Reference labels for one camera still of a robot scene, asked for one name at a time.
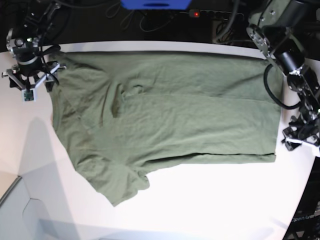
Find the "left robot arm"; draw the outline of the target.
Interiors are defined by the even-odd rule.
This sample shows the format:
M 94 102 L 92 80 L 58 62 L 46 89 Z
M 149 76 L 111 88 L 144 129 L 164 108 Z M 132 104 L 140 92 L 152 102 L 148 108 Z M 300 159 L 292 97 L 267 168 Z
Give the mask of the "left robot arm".
M 282 109 L 298 110 L 298 116 L 292 116 L 288 127 L 282 130 L 282 144 L 288 151 L 306 146 L 316 157 L 320 155 L 320 83 L 306 63 L 303 47 L 293 29 L 319 3 L 318 0 L 265 0 L 249 15 L 246 27 L 248 37 L 269 62 L 263 74 L 268 95 Z M 286 105 L 272 93 L 268 84 L 272 68 L 286 77 L 290 90 L 297 93 L 298 103 Z

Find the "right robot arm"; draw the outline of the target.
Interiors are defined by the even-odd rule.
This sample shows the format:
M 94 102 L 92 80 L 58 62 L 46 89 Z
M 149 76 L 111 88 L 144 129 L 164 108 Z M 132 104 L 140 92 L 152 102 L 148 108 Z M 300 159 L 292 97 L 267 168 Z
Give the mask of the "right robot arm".
M 7 33 L 6 48 L 16 63 L 3 71 L 1 76 L 9 79 L 10 88 L 21 92 L 24 102 L 36 100 L 36 91 L 41 84 L 47 92 L 51 92 L 54 85 L 60 84 L 58 71 L 67 68 L 56 60 L 45 59 L 45 56 L 58 53 L 60 45 L 51 43 L 44 50 L 45 39 L 61 7 L 57 0 L 33 0 L 28 4 L 22 24 Z

